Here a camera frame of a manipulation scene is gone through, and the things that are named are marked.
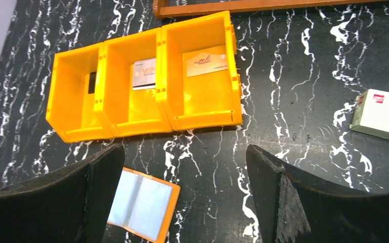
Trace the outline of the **orange leather card holder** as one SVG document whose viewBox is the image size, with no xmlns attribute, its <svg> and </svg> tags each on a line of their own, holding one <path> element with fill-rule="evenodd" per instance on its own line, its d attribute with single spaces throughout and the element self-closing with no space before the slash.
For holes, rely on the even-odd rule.
<svg viewBox="0 0 389 243">
<path fill-rule="evenodd" d="M 180 190 L 177 184 L 124 167 L 107 222 L 150 242 L 165 242 Z"/>
</svg>

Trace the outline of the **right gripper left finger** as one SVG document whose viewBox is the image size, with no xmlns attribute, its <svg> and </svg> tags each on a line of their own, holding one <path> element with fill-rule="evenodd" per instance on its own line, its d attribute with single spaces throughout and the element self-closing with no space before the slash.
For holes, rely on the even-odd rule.
<svg viewBox="0 0 389 243">
<path fill-rule="evenodd" d="M 123 145 L 0 189 L 0 242 L 101 242 L 125 161 Z"/>
</svg>

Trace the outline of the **orange three-compartment plastic bin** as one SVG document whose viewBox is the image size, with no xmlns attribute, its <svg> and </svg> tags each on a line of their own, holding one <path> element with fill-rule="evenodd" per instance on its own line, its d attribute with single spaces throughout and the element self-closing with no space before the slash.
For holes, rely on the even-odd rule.
<svg viewBox="0 0 389 243">
<path fill-rule="evenodd" d="M 66 143 L 243 122 L 229 11 L 57 53 L 46 120 Z"/>
</svg>

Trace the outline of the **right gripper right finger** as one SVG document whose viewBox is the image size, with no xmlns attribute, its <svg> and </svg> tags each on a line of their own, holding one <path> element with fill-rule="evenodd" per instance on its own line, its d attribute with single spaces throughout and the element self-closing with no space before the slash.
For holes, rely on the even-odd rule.
<svg viewBox="0 0 389 243">
<path fill-rule="evenodd" d="M 389 242 L 389 193 L 336 184 L 256 145 L 246 163 L 263 242 Z"/>
</svg>

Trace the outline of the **silver VIP card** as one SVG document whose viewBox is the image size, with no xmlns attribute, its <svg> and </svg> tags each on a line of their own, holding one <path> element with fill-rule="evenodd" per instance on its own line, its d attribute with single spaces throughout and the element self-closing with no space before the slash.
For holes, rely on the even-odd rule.
<svg viewBox="0 0 389 243">
<path fill-rule="evenodd" d="M 156 58 L 136 61 L 133 64 L 132 89 L 155 88 Z"/>
</svg>

